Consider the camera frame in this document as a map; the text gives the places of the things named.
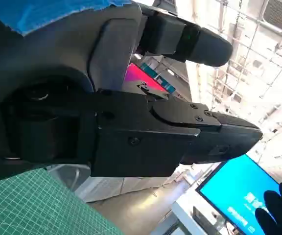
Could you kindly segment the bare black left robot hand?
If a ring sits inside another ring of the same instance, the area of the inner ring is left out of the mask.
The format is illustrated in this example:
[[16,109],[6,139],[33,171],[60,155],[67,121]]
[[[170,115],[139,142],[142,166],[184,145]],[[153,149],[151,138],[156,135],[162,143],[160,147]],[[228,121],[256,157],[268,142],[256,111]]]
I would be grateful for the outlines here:
[[220,67],[233,47],[132,0],[0,0],[0,180],[53,164],[85,165],[93,177],[168,177],[261,139],[246,120],[125,84],[135,52]]

